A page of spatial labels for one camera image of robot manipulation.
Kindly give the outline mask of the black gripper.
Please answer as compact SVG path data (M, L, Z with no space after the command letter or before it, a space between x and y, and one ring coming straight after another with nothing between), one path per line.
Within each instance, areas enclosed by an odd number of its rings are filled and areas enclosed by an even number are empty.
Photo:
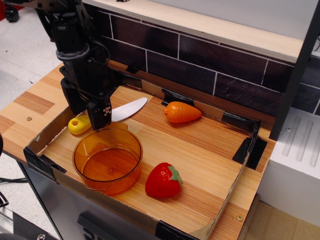
M108 100L116 89L107 54L102 46L86 46L82 51L59 53L63 61L61 87L71 111L78 115L87 110L92 129L99 130L112 121Z

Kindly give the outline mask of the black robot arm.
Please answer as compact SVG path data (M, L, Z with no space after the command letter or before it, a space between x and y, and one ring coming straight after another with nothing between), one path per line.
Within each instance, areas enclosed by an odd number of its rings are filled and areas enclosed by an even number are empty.
M56 56L63 62L60 84L72 112L87 111L93 130L112 121L110 97L116 89L109 50L94 38L93 18L80 0L32 0Z

